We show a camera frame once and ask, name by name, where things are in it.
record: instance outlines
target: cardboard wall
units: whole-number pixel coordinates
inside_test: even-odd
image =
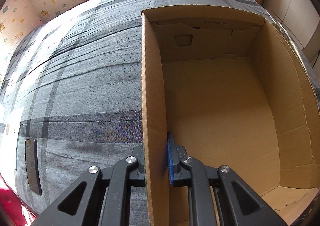
[[[319,187],[319,167],[311,143],[319,131],[319,111],[307,75],[282,36],[265,22],[250,59],[263,86],[275,121],[280,185],[292,188]]]

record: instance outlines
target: bed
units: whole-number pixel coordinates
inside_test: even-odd
[[[142,144],[141,11],[177,4],[251,11],[290,40],[254,0],[90,0],[33,30],[16,49],[1,88],[0,172],[36,213],[89,166],[112,166]],[[319,99],[312,68],[290,43]],[[26,176],[30,138],[38,142],[41,194]],[[132,190],[130,218],[130,225],[149,225],[143,188]]]

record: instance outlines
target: cardboard box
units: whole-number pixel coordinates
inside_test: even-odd
[[[188,225],[169,186],[167,131],[205,165],[229,165],[290,225],[320,184],[320,115],[294,50],[263,16],[180,5],[142,12],[142,111],[151,225]]]

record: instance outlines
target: box handle hole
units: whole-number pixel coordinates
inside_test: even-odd
[[[192,43],[192,35],[176,35],[174,37],[177,46],[189,46]]]

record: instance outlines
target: red object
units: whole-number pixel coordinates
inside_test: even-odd
[[[16,226],[30,225],[36,217],[22,203],[0,175],[0,204]]]

